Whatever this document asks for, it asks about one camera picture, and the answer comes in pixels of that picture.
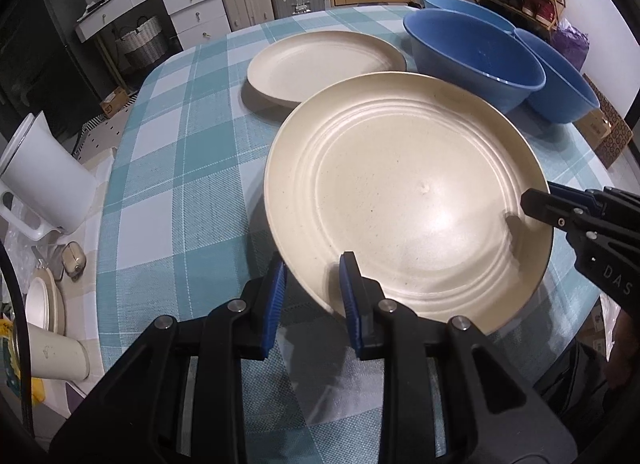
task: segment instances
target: pitcher handle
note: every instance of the pitcher handle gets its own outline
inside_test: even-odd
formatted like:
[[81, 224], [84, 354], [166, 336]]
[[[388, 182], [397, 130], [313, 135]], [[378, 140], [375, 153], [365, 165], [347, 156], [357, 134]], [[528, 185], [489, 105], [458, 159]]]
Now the pitcher handle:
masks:
[[11, 191], [9, 187], [4, 184], [4, 182], [2, 182], [2, 180], [0, 180], [0, 217], [9, 222], [9, 224], [17, 227], [23, 235], [27, 236], [31, 240], [38, 241], [51, 230], [55, 229], [55, 227], [53, 227], [42, 218], [40, 218], [40, 225], [37, 229], [33, 229], [32, 227], [28, 226], [23, 220], [19, 219], [7, 206], [4, 205], [4, 201], [2, 200], [2, 198], [7, 193], [15, 196], [14, 192]]

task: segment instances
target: ceramic plate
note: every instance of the ceramic plate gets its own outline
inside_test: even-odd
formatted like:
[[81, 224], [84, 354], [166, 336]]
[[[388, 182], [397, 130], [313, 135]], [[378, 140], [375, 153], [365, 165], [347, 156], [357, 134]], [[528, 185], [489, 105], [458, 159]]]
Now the ceramic plate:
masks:
[[338, 81], [388, 70], [406, 70], [393, 45], [369, 34], [319, 30], [268, 46], [249, 63], [247, 79], [268, 100], [294, 108]]
[[517, 129], [481, 98], [436, 78], [375, 73], [339, 82], [294, 110], [264, 177], [278, 250], [303, 288], [344, 314], [338, 259], [420, 316], [457, 314], [485, 333], [538, 287], [552, 228], [524, 215], [548, 191]]

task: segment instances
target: purple bag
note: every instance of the purple bag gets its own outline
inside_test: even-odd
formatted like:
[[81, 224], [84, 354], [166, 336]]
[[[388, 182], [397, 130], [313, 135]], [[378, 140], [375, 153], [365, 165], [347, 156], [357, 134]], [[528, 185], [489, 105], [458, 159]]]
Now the purple bag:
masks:
[[589, 52], [589, 37], [563, 18], [551, 34], [551, 46], [580, 71]]

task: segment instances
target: wicker basket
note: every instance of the wicker basket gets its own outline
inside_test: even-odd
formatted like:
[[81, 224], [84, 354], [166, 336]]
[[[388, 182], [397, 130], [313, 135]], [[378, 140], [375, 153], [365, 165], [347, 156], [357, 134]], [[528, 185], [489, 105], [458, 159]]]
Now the wicker basket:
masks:
[[128, 32], [119, 41], [124, 56], [134, 69], [151, 65], [168, 50], [157, 16]]

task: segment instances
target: teal checkered tablecloth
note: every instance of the teal checkered tablecloth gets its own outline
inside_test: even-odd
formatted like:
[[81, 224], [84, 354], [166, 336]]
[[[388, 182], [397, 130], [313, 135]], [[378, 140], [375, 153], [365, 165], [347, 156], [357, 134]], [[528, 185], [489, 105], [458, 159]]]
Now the teal checkered tablecloth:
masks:
[[[274, 245], [262, 178], [289, 110], [248, 85], [251, 59], [292, 34], [350, 29], [392, 43], [415, 71], [402, 28], [408, 11], [355, 7], [277, 20], [177, 54], [149, 75], [115, 158], [100, 229], [97, 313], [105, 368], [156, 316], [204, 316], [266, 270]], [[574, 126], [549, 125], [526, 106], [509, 117], [549, 180], [583, 189], [611, 184]], [[530, 381], [566, 347], [598, 296], [573, 263], [564, 235], [556, 233], [539, 290], [494, 334]], [[252, 462], [376, 461], [382, 362], [358, 361], [344, 326], [295, 282], [287, 287], [270, 357], [243, 362], [242, 374]]]

